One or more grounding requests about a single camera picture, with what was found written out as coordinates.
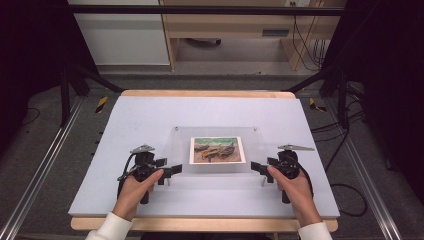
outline white tabletop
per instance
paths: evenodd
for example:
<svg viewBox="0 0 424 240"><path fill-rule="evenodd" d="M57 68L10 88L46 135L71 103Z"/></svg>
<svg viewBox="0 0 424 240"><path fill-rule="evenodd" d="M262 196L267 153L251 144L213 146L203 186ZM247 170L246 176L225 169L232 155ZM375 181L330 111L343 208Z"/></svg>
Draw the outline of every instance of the white tabletop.
<svg viewBox="0 0 424 240"><path fill-rule="evenodd" d="M227 133L241 135L246 164L212 171L189 166L190 134ZM250 170L250 162L266 164L285 144L316 149L298 99L121 96L69 214L101 217L111 211L117 178L130 151L143 144L155 147L156 159L168 158L167 166L183 164L170 186L156 185L150 202L138 207L137 216L150 217L292 218L276 184L262 187L263 176ZM318 152L296 152L311 177L321 216L338 217Z"/></svg>

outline picture frame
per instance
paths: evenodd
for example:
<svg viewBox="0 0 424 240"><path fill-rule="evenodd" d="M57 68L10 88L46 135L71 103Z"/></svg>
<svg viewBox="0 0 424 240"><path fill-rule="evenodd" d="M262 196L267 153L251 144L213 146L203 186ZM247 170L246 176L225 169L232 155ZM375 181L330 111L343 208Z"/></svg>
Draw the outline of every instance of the picture frame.
<svg viewBox="0 0 424 240"><path fill-rule="evenodd" d="M246 163L239 136L192 137L190 164L239 164Z"/></svg>

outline white table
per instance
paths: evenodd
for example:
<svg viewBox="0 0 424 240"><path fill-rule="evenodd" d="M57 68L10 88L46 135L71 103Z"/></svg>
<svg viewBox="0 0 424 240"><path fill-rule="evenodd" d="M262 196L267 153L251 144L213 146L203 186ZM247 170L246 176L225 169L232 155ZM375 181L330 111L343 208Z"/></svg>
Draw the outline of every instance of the white table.
<svg viewBox="0 0 424 240"><path fill-rule="evenodd" d="M246 164L202 168L189 165L191 137L241 136ZM98 228L116 201L117 177L130 150L148 144L155 159L183 164L171 184L155 186L140 205L133 230L291 232L299 225L281 202L276 184L250 170L266 164L285 144L316 148L302 106L291 93L126 91L116 102L92 164L69 214L78 230ZM296 151L308 170L314 201L330 231L339 212L318 152Z"/></svg>

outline white cabinet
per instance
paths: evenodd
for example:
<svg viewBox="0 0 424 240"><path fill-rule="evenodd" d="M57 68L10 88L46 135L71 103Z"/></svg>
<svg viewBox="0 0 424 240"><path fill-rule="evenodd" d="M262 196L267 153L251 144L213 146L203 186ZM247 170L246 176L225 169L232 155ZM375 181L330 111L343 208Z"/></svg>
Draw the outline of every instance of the white cabinet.
<svg viewBox="0 0 424 240"><path fill-rule="evenodd" d="M158 5L157 0L68 0L69 4ZM169 65L159 14L75 14L96 65Z"/></svg>

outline wooden table edge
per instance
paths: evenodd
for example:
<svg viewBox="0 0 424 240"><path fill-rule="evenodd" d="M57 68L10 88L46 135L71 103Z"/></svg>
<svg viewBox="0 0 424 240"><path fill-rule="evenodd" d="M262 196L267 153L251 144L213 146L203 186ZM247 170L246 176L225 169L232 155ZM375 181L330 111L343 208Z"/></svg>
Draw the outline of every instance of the wooden table edge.
<svg viewBox="0 0 424 240"><path fill-rule="evenodd" d="M98 229L104 217L73 217L74 230ZM337 219L323 220L330 232L338 228ZM131 230L152 232L297 232L296 219L276 218L134 218Z"/></svg>
<svg viewBox="0 0 424 240"><path fill-rule="evenodd" d="M296 98L292 92L275 91L203 91L203 90L125 90L121 96L145 97L243 97Z"/></svg>

